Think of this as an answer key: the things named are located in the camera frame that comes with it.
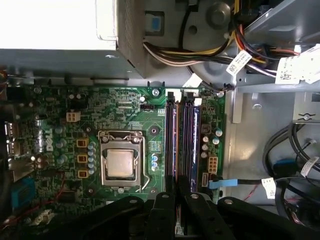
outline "blue tab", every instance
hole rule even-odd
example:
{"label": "blue tab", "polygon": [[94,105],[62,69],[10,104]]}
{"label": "blue tab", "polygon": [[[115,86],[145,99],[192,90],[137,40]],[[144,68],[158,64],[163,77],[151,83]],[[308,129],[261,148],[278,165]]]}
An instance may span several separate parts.
{"label": "blue tab", "polygon": [[209,189],[218,189],[220,187],[235,187],[235,186],[238,186],[238,179],[209,181]]}

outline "gray metal panel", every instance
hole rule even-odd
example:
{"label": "gray metal panel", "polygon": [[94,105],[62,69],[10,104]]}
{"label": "gray metal panel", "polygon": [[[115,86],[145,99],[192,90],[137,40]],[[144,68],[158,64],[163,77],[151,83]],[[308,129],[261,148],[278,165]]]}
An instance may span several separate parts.
{"label": "gray metal panel", "polygon": [[319,0],[284,0],[245,30],[250,43],[320,43]]}
{"label": "gray metal panel", "polygon": [[118,51],[109,50],[0,49],[1,65],[19,74],[32,70],[35,76],[141,78]]}

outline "white connector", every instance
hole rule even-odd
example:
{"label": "white connector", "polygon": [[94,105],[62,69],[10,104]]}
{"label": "white connector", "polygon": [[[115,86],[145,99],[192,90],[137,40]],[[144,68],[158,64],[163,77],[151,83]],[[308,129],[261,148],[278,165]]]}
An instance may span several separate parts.
{"label": "white connector", "polygon": [[76,123],[76,122],[79,122],[80,119],[81,119],[81,112],[80,111],[66,113],[66,122],[67,123]]}

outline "cpu socket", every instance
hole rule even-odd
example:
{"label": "cpu socket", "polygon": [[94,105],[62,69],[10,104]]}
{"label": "cpu socket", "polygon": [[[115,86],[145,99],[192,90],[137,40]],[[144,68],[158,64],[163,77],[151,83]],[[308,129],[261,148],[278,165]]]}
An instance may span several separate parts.
{"label": "cpu socket", "polygon": [[99,131],[101,183],[110,187],[135,187],[150,181],[144,166],[145,137],[141,131]]}

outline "metal case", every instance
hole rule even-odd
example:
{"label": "metal case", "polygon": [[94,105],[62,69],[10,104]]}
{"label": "metal case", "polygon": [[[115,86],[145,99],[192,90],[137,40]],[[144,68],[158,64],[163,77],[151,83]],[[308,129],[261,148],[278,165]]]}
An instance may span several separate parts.
{"label": "metal case", "polygon": [[144,0],[11,0],[0,9],[0,66],[15,74],[144,76]]}

